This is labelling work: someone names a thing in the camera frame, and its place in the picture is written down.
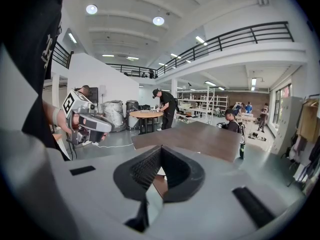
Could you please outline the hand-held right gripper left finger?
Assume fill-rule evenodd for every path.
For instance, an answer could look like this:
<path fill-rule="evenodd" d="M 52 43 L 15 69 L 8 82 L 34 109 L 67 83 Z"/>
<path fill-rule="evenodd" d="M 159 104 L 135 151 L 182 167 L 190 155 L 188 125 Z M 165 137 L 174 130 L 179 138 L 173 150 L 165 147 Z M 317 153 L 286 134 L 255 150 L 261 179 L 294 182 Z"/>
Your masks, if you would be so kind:
<path fill-rule="evenodd" d="M 120 164 L 151 149 L 147 146 L 129 153 L 73 161 L 64 161 L 56 151 L 48 150 L 52 174 L 75 223 L 77 240 L 155 239 L 125 225 L 136 216 L 140 202 L 125 198 L 113 177 Z"/>

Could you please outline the person's left hand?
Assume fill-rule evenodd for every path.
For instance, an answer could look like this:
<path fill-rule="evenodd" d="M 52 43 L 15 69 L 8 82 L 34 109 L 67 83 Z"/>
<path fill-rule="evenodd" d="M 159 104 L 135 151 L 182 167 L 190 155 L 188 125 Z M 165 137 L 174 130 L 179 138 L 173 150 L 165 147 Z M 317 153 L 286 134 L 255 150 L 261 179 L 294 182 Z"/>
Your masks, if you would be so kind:
<path fill-rule="evenodd" d="M 80 115 L 75 113 L 73 115 L 73 118 L 72 118 L 72 128 L 73 129 L 78 129 L 78 126 L 79 126 L 79 119 L 80 119 Z M 67 125 L 67 119 L 65 117 L 65 114 L 63 112 L 62 109 L 59 110 L 58 114 L 57 114 L 57 117 L 56 117 L 56 121 L 58 123 L 58 126 L 64 130 L 66 133 L 68 134 L 71 134 L 72 133 L 72 130 L 68 127 Z"/>

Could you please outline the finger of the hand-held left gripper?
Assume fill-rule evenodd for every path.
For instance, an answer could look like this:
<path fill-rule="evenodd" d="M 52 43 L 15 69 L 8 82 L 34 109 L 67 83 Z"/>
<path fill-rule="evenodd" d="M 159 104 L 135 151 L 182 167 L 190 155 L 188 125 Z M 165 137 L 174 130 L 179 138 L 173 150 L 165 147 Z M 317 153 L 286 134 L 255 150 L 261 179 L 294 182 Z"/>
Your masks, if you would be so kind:
<path fill-rule="evenodd" d="M 114 130 L 114 125 L 110 124 L 98 124 L 98 125 L 86 125 L 86 118 L 88 114 L 80 114 L 79 115 L 79 125 L 81 127 L 86 128 L 87 130 L 90 131 L 96 131 L 96 132 L 101 132 L 101 133 L 110 133 Z"/>
<path fill-rule="evenodd" d="M 98 124 L 108 124 L 112 125 L 110 121 L 108 121 L 104 116 L 99 114 L 90 113 L 86 118 L 86 125 L 98 125 Z"/>

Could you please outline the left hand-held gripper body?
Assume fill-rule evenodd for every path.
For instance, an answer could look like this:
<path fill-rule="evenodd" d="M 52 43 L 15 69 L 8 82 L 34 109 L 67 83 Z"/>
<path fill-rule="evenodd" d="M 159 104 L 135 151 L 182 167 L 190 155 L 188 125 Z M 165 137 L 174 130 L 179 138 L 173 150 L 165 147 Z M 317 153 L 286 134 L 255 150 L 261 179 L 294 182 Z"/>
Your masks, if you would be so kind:
<path fill-rule="evenodd" d="M 95 105 L 86 98 L 82 93 L 70 90 L 67 97 L 62 104 L 62 110 L 66 117 L 67 126 L 72 130 L 70 137 L 67 141 L 73 145 L 79 145 L 87 141 L 92 143 L 98 143 L 102 140 L 103 136 L 107 133 L 88 130 L 80 126 L 80 119 L 78 124 L 78 129 L 73 129 L 72 121 L 74 114 L 88 115 L 88 114 L 99 114 Z"/>

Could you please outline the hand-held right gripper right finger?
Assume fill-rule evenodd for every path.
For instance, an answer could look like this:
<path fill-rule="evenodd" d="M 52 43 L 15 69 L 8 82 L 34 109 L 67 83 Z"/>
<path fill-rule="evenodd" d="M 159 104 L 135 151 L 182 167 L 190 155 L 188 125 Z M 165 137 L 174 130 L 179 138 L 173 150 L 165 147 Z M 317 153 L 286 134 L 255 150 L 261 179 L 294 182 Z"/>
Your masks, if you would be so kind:
<path fill-rule="evenodd" d="M 289 163 L 278 156 L 248 149 L 244 160 L 227 162 L 192 153 L 205 170 L 200 190 L 188 201 L 167 203 L 147 229 L 155 240 L 270 240 L 280 233 L 306 200 L 295 184 L 289 184 Z M 259 210 L 249 197 L 236 190 L 248 189 L 272 213 L 274 219 L 258 226 L 250 212 Z"/>

